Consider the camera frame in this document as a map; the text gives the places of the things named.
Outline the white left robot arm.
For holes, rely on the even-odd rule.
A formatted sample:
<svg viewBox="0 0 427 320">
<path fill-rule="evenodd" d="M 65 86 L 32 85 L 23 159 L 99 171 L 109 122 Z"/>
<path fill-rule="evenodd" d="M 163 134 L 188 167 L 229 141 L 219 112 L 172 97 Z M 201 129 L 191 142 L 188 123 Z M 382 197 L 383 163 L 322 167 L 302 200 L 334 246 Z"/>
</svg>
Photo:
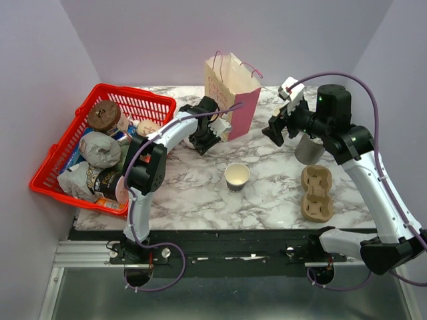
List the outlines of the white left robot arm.
<svg viewBox="0 0 427 320">
<path fill-rule="evenodd" d="M 147 258 L 145 239 L 149 235 L 149 214 L 154 193 L 165 178 L 168 153 L 188 138 L 199 155 L 221 141 L 210 128 L 210 119 L 219 113 L 218 104 L 203 97 L 198 105 L 185 105 L 166 125 L 148 136 L 136 135 L 129 146 L 123 176 L 129 193 L 127 226 L 123 233 L 131 240 L 125 256 L 133 263 Z"/>
</svg>

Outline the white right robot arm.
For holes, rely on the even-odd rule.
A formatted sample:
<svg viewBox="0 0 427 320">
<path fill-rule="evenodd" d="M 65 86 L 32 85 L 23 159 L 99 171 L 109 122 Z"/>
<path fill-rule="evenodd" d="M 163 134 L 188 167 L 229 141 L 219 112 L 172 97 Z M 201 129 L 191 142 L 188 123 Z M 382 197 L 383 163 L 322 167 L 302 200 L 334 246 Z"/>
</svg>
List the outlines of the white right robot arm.
<svg viewBox="0 0 427 320">
<path fill-rule="evenodd" d="M 305 133 L 322 141 L 324 149 L 349 175 L 374 222 L 376 234 L 352 233 L 326 227 L 307 244 L 308 256 L 322 261 L 331 253 L 357 258 L 377 275 L 413 260 L 424 248 L 426 230 L 409 212 L 388 180 L 374 138 L 367 128 L 351 122 L 352 97 L 341 85 L 318 87 L 316 110 L 304 99 L 304 85 L 288 77 L 278 89 L 284 106 L 262 133 L 282 146 L 282 131 L 290 138 Z"/>
</svg>

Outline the black paper coffee cup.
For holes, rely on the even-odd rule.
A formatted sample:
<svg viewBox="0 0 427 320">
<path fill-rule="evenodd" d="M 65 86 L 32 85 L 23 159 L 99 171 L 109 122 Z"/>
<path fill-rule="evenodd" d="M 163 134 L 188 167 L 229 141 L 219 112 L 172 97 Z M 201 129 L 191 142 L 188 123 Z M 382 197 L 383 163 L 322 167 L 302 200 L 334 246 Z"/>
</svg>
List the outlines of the black paper coffee cup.
<svg viewBox="0 0 427 320">
<path fill-rule="evenodd" d="M 232 192 L 241 191 L 250 178 L 250 170 L 242 163 L 232 163 L 227 166 L 224 177 L 227 188 Z"/>
</svg>

